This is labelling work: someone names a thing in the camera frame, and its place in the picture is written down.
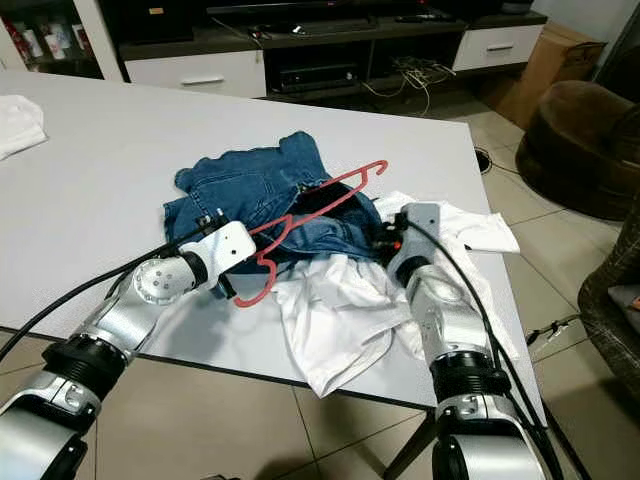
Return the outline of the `grey wicker chair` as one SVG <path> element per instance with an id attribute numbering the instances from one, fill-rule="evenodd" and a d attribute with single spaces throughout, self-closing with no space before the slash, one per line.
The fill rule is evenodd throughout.
<path id="1" fill-rule="evenodd" d="M 640 410 L 640 326 L 628 317 L 630 301 L 616 303 L 613 287 L 640 287 L 640 209 L 623 221 L 602 264 L 586 276 L 577 305 L 590 342 Z"/>

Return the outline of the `dark table leg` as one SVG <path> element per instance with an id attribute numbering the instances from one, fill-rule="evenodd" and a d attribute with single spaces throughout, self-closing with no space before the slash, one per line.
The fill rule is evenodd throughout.
<path id="1" fill-rule="evenodd" d="M 435 413 L 425 413 L 424 419 L 413 431 L 411 438 L 403 445 L 393 461 L 381 472 L 381 480 L 397 480 L 408 466 L 411 466 L 411 463 L 416 461 L 416 458 L 420 457 L 420 454 L 425 452 L 431 443 L 434 443 L 438 433 L 439 426 Z"/>

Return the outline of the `red plastic clothes hanger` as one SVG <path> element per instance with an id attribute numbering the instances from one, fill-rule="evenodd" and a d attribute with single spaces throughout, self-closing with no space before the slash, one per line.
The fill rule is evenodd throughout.
<path id="1" fill-rule="evenodd" d="M 329 205 L 324 207 L 320 207 L 314 212 L 310 212 L 310 214 L 306 214 L 301 216 L 296 216 L 292 214 L 292 212 L 287 212 L 280 216 L 280 218 L 268 221 L 268 223 L 260 225 L 260 227 L 253 228 L 250 230 L 251 236 L 256 236 L 256 234 L 264 233 L 265 230 L 270 230 L 275 227 L 275 225 L 282 225 L 282 232 L 280 232 L 279 236 L 274 239 L 273 242 L 261 250 L 255 255 L 253 255 L 253 259 L 257 265 L 262 266 L 262 268 L 268 269 L 268 276 L 266 276 L 264 288 L 259 294 L 256 294 L 252 300 L 244 300 L 241 298 L 239 294 L 233 298 L 234 305 L 242 308 L 248 308 L 257 305 L 262 300 L 265 300 L 266 297 L 269 296 L 271 292 L 273 292 L 273 287 L 276 283 L 276 279 L 278 279 L 278 265 L 274 260 L 269 259 L 269 253 L 274 251 L 276 247 L 279 246 L 280 243 L 284 241 L 285 238 L 288 237 L 289 233 L 292 233 L 294 229 L 301 227 L 301 225 L 306 224 L 307 221 L 314 220 L 315 218 L 320 218 L 326 214 L 326 212 L 332 211 L 335 207 L 338 207 L 346 202 L 348 198 L 353 198 L 360 193 L 362 189 L 364 189 L 367 184 L 370 182 L 370 175 L 381 175 L 388 169 L 389 163 L 387 160 L 376 160 L 374 163 L 370 163 L 364 166 L 360 166 L 360 168 L 353 169 L 352 172 L 347 172 L 342 175 L 338 175 L 338 177 L 333 177 L 332 179 L 326 180 L 323 184 L 320 184 L 319 189 L 326 188 L 329 186 L 333 186 L 333 184 L 342 183 L 343 180 L 348 179 L 349 177 L 360 177 L 360 182 L 358 182 L 357 186 L 349 187 L 348 191 L 344 193 L 344 195 L 335 198 L 333 202 L 330 202 Z"/>

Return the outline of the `blue denim shorts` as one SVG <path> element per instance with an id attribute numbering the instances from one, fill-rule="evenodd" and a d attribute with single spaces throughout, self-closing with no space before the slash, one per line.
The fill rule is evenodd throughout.
<path id="1" fill-rule="evenodd" d="M 191 233 L 198 219 L 218 210 L 255 229 L 285 214 L 301 218 L 328 207 L 320 218 L 292 230 L 269 259 L 288 264 L 332 253 L 376 259 L 370 236 L 383 224 L 378 210 L 364 193 L 348 197 L 347 184 L 332 184 L 330 178 L 314 137 L 305 132 L 289 134 L 276 147 L 202 157 L 175 174 L 183 197 L 164 206 L 165 237 L 175 241 Z"/>

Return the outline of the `dark tv stand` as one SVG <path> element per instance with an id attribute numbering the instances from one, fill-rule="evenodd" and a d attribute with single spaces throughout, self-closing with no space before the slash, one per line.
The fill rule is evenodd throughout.
<path id="1" fill-rule="evenodd" d="M 184 9 L 151 6 L 128 9 L 120 22 L 116 55 L 125 81 L 125 61 L 260 50 L 268 82 L 262 99 L 305 101 L 376 93 L 397 88 L 425 88 L 458 78 L 521 70 L 517 63 L 474 70 L 451 69 L 468 29 L 547 26 L 538 12 L 472 15 L 448 12 L 435 3 L 392 6 L 372 13 L 314 12 L 294 15 L 209 15 L 202 5 Z M 353 63 L 358 82 L 352 86 L 300 93 L 273 91 L 276 74 L 287 67 Z"/>

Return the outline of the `small metal floor tool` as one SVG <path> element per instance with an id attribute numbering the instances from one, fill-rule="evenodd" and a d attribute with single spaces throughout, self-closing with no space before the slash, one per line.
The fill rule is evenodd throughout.
<path id="1" fill-rule="evenodd" d="M 544 326 L 544 328 L 531 330 L 531 332 L 525 337 L 526 346 L 532 346 L 532 344 L 539 339 L 544 339 L 545 343 L 552 342 L 552 340 L 556 339 L 559 334 L 568 328 L 568 326 L 571 326 L 575 321 L 579 321 L 581 317 L 581 314 L 572 314 L 570 316 L 562 317 L 561 320 L 553 321 L 552 324 Z"/>

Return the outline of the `brown cardboard box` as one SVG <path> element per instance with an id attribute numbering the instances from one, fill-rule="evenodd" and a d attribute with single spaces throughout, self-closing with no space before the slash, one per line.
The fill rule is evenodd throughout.
<path id="1" fill-rule="evenodd" d="M 605 50 L 605 42 L 548 23 L 524 72 L 498 74 L 481 84 L 479 97 L 490 109 L 522 129 L 529 128 L 540 97 L 561 81 L 585 81 Z"/>

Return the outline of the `black television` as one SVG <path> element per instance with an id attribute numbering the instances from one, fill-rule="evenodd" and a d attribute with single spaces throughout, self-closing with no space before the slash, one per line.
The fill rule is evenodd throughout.
<path id="1" fill-rule="evenodd" d="M 202 0 L 201 9 L 215 15 L 294 15 L 314 12 L 372 13 L 392 6 L 421 6 L 430 0 Z"/>

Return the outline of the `wide white drawer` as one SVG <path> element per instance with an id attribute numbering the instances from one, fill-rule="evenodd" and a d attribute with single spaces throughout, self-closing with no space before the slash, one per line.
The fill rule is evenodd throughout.
<path id="1" fill-rule="evenodd" d="M 268 96 L 260 50 L 129 60 L 125 61 L 125 70 L 131 83 L 136 84 L 242 99 Z"/>

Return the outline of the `white printed t-shirt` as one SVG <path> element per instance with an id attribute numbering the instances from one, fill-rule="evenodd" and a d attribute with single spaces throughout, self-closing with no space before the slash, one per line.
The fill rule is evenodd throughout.
<path id="1" fill-rule="evenodd" d="M 438 207 L 440 241 L 463 269 L 448 268 L 449 278 L 470 279 L 485 310 L 492 312 L 492 288 L 465 251 L 517 253 L 515 234 L 498 212 L 467 212 L 445 201 Z M 404 289 L 375 262 L 344 253 L 300 260 L 278 275 L 271 292 L 282 310 L 294 365 L 317 396 L 329 396 L 364 374 L 393 346 L 425 360 L 421 329 Z"/>

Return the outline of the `white folded garment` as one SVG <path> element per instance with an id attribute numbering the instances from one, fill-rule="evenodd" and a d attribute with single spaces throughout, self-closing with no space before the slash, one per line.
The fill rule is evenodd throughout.
<path id="1" fill-rule="evenodd" d="M 0 97 L 0 159 L 47 140 L 44 109 L 22 95 Z"/>

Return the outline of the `black set-top box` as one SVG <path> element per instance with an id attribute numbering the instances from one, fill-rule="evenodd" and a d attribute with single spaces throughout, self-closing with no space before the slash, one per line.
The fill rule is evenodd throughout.
<path id="1" fill-rule="evenodd" d="M 316 67 L 287 67 L 276 74 L 273 91 L 300 93 L 352 86 L 358 82 L 358 65 L 339 63 Z"/>

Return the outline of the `small white drawer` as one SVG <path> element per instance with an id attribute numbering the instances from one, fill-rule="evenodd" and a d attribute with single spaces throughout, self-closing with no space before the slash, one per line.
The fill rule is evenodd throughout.
<path id="1" fill-rule="evenodd" d="M 526 63 L 535 49 L 544 24 L 468 29 L 451 67 L 454 72 Z"/>

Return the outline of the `white display cabinet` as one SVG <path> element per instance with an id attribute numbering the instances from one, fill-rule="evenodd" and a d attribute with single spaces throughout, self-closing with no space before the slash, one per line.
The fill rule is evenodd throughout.
<path id="1" fill-rule="evenodd" d="M 0 0 L 0 19 L 27 70 L 123 82 L 102 0 Z"/>

